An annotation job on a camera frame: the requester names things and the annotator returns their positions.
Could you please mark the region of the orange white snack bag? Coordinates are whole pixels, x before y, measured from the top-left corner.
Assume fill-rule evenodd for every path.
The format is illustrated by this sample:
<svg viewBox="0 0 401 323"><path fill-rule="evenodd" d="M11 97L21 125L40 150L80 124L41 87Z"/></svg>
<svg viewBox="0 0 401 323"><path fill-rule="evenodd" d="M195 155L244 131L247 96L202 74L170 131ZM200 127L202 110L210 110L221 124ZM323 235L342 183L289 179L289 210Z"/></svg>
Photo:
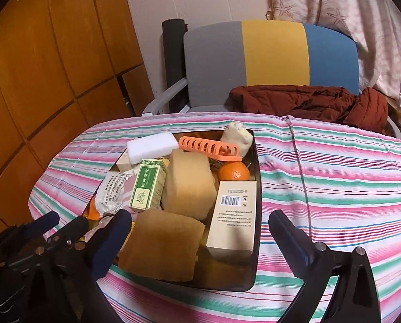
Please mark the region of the orange white snack bag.
<svg viewBox="0 0 401 323"><path fill-rule="evenodd" d="M128 210L138 172L138 168L109 171L85 209L85 217L97 221L116 214L120 209Z"/></svg>

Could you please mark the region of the tan sponge block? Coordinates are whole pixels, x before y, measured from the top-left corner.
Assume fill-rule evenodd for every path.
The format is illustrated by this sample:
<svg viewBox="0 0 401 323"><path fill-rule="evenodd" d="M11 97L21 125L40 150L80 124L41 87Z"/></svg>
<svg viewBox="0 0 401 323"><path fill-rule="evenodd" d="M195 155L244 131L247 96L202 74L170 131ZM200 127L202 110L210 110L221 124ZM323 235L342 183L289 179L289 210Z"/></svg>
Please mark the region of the tan sponge block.
<svg viewBox="0 0 401 323"><path fill-rule="evenodd" d="M150 279L189 282L204 230L205 225L191 217L146 210L136 219L118 267Z"/></svg>
<svg viewBox="0 0 401 323"><path fill-rule="evenodd" d="M216 197L215 179L207 156L174 149L162 195L163 210L203 220Z"/></svg>

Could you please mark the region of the green yellow medicine box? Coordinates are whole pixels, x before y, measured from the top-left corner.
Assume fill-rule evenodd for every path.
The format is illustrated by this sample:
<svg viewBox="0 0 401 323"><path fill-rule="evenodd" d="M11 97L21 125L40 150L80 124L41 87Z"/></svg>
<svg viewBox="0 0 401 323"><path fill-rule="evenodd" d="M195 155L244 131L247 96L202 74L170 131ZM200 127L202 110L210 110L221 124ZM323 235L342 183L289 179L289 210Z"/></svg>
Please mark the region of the green yellow medicine box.
<svg viewBox="0 0 401 323"><path fill-rule="evenodd" d="M161 209L167 172L164 160L143 159L133 186L129 207L137 212Z"/></svg>

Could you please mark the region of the white foam block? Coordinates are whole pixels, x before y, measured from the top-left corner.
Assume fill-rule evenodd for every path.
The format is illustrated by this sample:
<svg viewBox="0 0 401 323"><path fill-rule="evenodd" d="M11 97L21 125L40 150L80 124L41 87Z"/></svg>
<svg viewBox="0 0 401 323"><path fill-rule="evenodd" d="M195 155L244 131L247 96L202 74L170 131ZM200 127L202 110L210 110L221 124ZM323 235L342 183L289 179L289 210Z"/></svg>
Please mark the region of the white foam block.
<svg viewBox="0 0 401 323"><path fill-rule="evenodd" d="M162 132L137 138L127 143L128 159L137 164L143 159L156 159L179 149L179 143L171 132Z"/></svg>

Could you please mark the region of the cream tall carton box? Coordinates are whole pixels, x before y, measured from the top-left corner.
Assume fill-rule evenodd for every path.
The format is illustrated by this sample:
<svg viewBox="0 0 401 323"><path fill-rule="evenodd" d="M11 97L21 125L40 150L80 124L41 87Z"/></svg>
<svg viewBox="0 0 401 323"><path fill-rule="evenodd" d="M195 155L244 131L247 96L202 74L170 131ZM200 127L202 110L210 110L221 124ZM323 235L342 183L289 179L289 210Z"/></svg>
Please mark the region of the cream tall carton box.
<svg viewBox="0 0 401 323"><path fill-rule="evenodd" d="M222 181L214 207L206 248L226 262L242 262L254 251L257 182Z"/></svg>

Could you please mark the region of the orange mandarin fruit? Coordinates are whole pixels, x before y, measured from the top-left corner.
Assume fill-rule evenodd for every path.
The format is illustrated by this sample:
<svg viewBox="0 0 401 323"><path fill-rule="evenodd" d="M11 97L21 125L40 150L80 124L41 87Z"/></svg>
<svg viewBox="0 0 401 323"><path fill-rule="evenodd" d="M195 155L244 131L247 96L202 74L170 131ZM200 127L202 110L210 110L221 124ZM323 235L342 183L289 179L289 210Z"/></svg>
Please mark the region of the orange mandarin fruit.
<svg viewBox="0 0 401 323"><path fill-rule="evenodd" d="M219 181L248 181L249 169L242 162L224 163L217 172Z"/></svg>

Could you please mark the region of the orange plastic rack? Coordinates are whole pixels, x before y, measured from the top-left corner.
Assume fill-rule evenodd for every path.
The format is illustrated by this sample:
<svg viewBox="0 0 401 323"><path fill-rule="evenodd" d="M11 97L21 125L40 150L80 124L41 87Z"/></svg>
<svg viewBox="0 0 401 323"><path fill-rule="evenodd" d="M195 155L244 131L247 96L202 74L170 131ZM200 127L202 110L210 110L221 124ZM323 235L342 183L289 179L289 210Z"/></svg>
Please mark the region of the orange plastic rack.
<svg viewBox="0 0 401 323"><path fill-rule="evenodd" d="M179 148L187 152L199 152L208 158L222 162L242 161L237 145L217 140L183 136L179 139Z"/></svg>

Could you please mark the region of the cream sock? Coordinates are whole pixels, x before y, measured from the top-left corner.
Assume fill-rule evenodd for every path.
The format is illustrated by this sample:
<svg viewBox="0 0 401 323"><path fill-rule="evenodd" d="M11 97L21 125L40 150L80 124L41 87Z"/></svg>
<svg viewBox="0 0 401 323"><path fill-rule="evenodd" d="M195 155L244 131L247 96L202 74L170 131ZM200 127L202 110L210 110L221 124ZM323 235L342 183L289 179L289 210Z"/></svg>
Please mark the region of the cream sock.
<svg viewBox="0 0 401 323"><path fill-rule="evenodd" d="M230 122L227 124L220 141L236 145L239 155L245 157L252 146L253 139L253 135L245 129L243 123Z"/></svg>

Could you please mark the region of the small cream box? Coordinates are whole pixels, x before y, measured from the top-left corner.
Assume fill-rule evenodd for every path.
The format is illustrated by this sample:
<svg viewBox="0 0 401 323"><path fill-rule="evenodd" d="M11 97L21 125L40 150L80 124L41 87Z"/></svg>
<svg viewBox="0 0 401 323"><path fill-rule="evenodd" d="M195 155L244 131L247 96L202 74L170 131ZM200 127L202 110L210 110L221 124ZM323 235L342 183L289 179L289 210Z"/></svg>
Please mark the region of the small cream box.
<svg viewBox="0 0 401 323"><path fill-rule="evenodd" d="M116 162L116 166L120 172L129 171L133 168L127 155L122 155Z"/></svg>

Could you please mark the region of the striped pink tablecloth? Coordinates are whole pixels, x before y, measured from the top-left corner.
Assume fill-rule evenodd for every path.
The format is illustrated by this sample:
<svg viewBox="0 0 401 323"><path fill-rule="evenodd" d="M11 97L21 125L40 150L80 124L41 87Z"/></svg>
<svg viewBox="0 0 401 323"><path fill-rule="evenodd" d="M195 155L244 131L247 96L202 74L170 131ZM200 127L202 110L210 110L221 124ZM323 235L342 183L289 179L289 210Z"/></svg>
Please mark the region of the striped pink tablecloth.
<svg viewBox="0 0 401 323"><path fill-rule="evenodd" d="M345 125L246 113L132 117L96 125L59 152L34 185L34 218L60 224L83 213L129 140L164 131L250 129L260 162L262 218L281 209L296 227L331 249L363 247L377 286L381 319L401 312L401 140ZM267 227L255 284L214 292L143 280L112 267L98 282L125 322L276 322L301 287Z"/></svg>

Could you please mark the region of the gold tin tray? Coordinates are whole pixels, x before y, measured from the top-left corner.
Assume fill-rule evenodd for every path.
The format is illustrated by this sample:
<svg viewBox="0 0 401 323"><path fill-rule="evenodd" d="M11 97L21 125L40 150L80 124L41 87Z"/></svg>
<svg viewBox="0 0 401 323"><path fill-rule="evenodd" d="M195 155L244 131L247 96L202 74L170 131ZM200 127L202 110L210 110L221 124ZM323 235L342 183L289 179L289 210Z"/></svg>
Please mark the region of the gold tin tray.
<svg viewBox="0 0 401 323"><path fill-rule="evenodd" d="M179 139L183 136L192 136L192 137L220 141L223 132L224 131L194 132L194 133L173 134L173 135L178 143ZM164 160L168 170L170 164L170 156L171 154L164 157L158 157L156 159ZM222 162L209 158L210 169L215 179L215 187L217 189L217 195L220 182L222 182L218 180L217 172L218 169L224 163L227 162ZM260 209L261 209L260 170L259 170L257 153L255 152L254 139L252 146L249 149L249 152L245 157L242 158L242 163L249 169L250 179L248 181L257 182L255 242L254 242L254 251L252 255L248 259L242 262L226 262L222 260L217 260L211 256L209 250L206 248L206 240L209 234L209 227L214 213L214 207L215 207L214 204L214 206L212 206L212 208L210 209L206 219L198 220L205 225L205 230L202 239L200 240L200 246L197 253L198 260L195 264L195 272L193 279L189 282L174 282L174 283L184 285L187 287L222 290L222 291L244 291L250 289L253 286L255 281L255 272L257 270L257 264L258 264L257 260L259 253L258 238L260 236ZM141 163L133 164L132 169L135 168L139 169L140 164ZM110 171L118 171L117 166L114 165ZM120 210L125 210L131 214L132 217L131 231L134 228L136 219L139 216L139 214L145 212L145 211L137 212L136 210L131 209L131 207L129 207L128 210L127 209L120 209ZM96 222L95 226L85 235L85 240L89 241L90 238L93 236L94 232L102 227L105 227L114 215L105 216L95 221ZM118 266L119 256L122 250L124 249L125 244L128 241L128 237L130 236L131 231L129 232L117 256L114 258L113 264L117 264L117 266Z"/></svg>

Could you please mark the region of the wooden wardrobe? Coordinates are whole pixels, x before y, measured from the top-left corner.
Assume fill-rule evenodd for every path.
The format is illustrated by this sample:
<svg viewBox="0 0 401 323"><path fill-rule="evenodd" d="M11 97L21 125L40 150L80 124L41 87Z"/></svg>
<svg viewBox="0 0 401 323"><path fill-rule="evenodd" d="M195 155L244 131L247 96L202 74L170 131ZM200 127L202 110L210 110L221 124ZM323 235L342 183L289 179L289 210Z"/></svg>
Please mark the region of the wooden wardrobe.
<svg viewBox="0 0 401 323"><path fill-rule="evenodd" d="M153 97L128 0L0 0L0 232L67 144Z"/></svg>

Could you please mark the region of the dark red puffer jacket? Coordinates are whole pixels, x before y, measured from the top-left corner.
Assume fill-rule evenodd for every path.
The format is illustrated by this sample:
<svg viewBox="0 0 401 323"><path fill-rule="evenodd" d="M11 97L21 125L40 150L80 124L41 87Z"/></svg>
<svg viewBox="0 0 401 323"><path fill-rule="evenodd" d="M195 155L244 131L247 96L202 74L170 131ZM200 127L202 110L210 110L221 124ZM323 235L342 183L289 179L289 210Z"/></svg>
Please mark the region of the dark red puffer jacket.
<svg viewBox="0 0 401 323"><path fill-rule="evenodd" d="M355 95L334 86L239 86L229 99L239 112L338 123L379 134L385 132L388 118L385 96L371 87Z"/></svg>

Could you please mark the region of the grey yellow blue chair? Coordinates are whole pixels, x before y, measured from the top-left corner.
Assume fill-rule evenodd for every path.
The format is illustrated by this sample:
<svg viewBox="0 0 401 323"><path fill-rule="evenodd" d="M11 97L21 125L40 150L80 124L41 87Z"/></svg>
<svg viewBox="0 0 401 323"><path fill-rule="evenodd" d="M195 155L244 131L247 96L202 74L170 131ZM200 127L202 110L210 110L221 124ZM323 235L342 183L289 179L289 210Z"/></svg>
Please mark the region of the grey yellow blue chair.
<svg viewBox="0 0 401 323"><path fill-rule="evenodd" d="M188 30L181 19L163 23L167 89L144 109L157 114L180 93L193 112L239 112L229 93L239 86L344 87L361 94L355 42L321 26L243 20ZM400 136L389 117L385 132Z"/></svg>

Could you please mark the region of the pink curtain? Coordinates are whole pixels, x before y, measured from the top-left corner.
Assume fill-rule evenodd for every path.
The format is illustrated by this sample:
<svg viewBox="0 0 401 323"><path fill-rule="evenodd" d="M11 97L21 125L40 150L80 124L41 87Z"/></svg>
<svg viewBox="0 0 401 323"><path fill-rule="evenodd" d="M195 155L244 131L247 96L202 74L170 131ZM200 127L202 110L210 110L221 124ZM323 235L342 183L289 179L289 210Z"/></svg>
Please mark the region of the pink curtain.
<svg viewBox="0 0 401 323"><path fill-rule="evenodd" d="M267 18L314 24L351 37L360 88L374 87L399 99L401 12L392 0L271 0Z"/></svg>

